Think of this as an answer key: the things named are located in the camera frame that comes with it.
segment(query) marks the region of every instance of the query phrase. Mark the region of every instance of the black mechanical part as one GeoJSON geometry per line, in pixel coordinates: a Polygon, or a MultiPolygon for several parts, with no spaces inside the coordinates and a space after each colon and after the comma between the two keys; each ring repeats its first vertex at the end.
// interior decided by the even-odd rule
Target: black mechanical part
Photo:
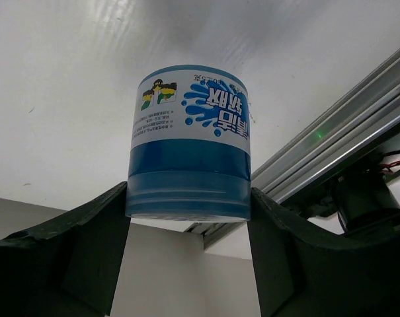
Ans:
{"type": "Polygon", "coordinates": [[[253,188],[248,230],[261,316],[400,316],[400,213],[339,236],[253,188]]]}
{"type": "Polygon", "coordinates": [[[109,315],[129,231],[126,182],[0,240],[0,316],[109,315]]]}
{"type": "Polygon", "coordinates": [[[400,206],[380,173],[351,172],[339,179],[331,194],[344,231],[400,213],[400,206]]]}

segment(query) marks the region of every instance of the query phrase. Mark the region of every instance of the white wall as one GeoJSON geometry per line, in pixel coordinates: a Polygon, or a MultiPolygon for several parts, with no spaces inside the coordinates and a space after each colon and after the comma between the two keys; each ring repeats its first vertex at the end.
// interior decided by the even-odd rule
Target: white wall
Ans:
{"type": "MultiPolygon", "coordinates": [[[[0,199],[0,238],[62,210],[0,199]]],[[[196,234],[131,224],[112,317],[259,317],[251,260],[205,254],[196,234]]]]}

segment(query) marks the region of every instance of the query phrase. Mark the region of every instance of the cylindrical container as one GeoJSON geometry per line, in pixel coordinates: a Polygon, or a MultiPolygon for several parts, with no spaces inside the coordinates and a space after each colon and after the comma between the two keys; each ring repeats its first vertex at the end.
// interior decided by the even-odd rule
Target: cylindrical container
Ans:
{"type": "Polygon", "coordinates": [[[138,88],[126,214],[200,222],[250,217],[247,89],[198,65],[148,75],[138,88]]]}

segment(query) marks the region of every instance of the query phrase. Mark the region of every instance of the plastic container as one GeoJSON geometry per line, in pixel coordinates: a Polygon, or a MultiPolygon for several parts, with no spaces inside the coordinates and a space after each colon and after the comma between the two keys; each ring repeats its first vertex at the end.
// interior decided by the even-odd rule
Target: plastic container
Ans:
{"type": "Polygon", "coordinates": [[[247,89],[235,76],[179,65],[138,88],[127,216],[199,222],[250,217],[247,89]]]}

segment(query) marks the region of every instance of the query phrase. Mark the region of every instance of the blue splash graphic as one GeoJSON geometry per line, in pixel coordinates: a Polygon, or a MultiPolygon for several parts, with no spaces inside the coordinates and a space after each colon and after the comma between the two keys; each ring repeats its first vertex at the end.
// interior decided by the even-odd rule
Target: blue splash graphic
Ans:
{"type": "MultiPolygon", "coordinates": [[[[229,88],[226,83],[223,80],[220,80],[219,83],[215,83],[214,81],[201,81],[201,85],[198,84],[193,84],[191,85],[191,90],[190,92],[186,92],[184,94],[185,99],[192,99],[188,100],[189,104],[187,105],[187,100],[182,101],[182,105],[186,106],[185,112],[189,116],[194,116],[196,122],[201,122],[203,127],[208,127],[211,123],[212,126],[215,128],[214,130],[214,135],[216,137],[219,137],[221,135],[221,129],[217,128],[218,126],[218,117],[219,117],[219,112],[221,110],[220,107],[218,106],[210,106],[206,104],[207,98],[208,98],[208,89],[211,87],[213,89],[220,89],[227,91],[230,94],[234,94],[238,96],[241,99],[241,104],[242,104],[242,114],[241,114],[241,119],[244,122],[247,122],[247,130],[248,130],[248,135],[249,133],[249,117],[248,117],[248,102],[247,102],[247,97],[242,93],[236,91],[236,89],[229,88]]],[[[192,119],[188,118],[185,120],[185,123],[190,125],[192,124],[192,119]]]]}

